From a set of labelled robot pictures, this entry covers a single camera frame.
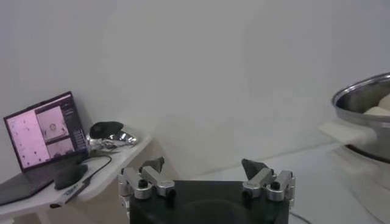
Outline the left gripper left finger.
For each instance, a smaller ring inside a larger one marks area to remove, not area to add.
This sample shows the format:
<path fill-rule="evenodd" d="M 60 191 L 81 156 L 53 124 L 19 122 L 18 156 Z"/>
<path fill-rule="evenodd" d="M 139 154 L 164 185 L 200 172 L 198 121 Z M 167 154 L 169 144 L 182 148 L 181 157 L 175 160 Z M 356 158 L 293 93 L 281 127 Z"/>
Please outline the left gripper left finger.
<path fill-rule="evenodd" d="M 132 167 L 121 169 L 118 174 L 119 196 L 133 195 L 138 200 L 147 200 L 155 191 L 158 196 L 167 199 L 175 197 L 175 182 L 161 174 L 164 163 L 165 159 L 161 156 L 145 161 L 138 170 Z"/>

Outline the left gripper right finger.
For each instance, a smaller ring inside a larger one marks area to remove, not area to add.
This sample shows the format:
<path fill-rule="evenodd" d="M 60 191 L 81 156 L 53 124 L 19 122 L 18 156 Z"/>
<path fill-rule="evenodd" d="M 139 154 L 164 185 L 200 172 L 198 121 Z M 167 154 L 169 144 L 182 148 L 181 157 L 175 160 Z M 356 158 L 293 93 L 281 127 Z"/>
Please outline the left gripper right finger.
<path fill-rule="evenodd" d="M 265 163 L 249 159 L 242 159 L 241 165 L 247 176 L 247 181 L 243 182 L 245 200 L 265 194 L 270 201 L 294 201 L 296 178 L 290 170 L 275 173 Z"/>

